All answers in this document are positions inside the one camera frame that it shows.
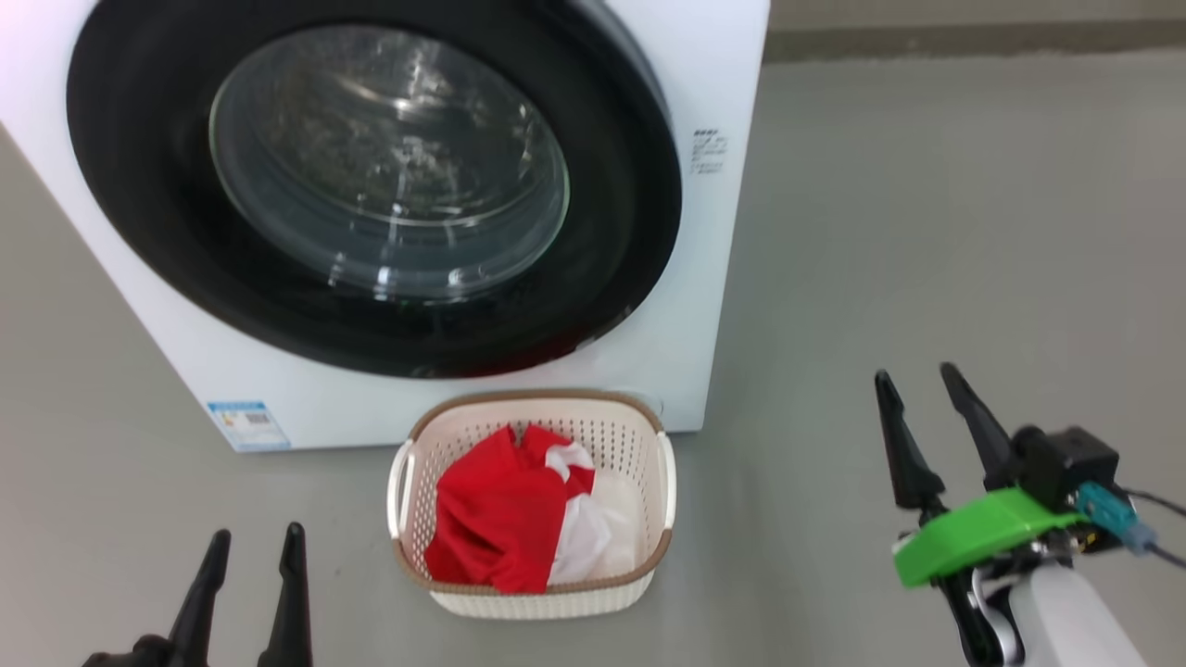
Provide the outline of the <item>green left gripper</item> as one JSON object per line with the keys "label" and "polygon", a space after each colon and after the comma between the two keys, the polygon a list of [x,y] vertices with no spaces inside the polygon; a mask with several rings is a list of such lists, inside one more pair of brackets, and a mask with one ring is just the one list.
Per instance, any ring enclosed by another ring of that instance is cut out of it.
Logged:
{"label": "green left gripper", "polygon": [[[208,666],[215,603],[225,579],[230,547],[232,532],[216,531],[167,637],[144,635],[130,650],[94,653],[82,667]],[[308,550],[305,529],[296,521],[285,529],[278,571],[281,592],[272,618],[270,641],[256,663],[313,666]]]}

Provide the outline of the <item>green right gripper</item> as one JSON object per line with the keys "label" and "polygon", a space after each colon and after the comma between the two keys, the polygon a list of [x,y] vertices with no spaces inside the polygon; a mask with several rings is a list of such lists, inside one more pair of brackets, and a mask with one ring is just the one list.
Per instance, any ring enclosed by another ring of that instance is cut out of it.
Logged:
{"label": "green right gripper", "polygon": [[940,379],[954,409],[967,423],[984,469],[984,489],[990,493],[946,512],[940,502],[945,484],[916,446],[890,371],[878,369],[874,392],[895,506],[901,510],[943,512],[894,546],[893,564],[903,587],[919,587],[961,573],[1051,531],[1086,521],[1080,512],[1047,510],[1025,490],[1007,488],[1013,482],[1010,436],[956,364],[940,363]]}

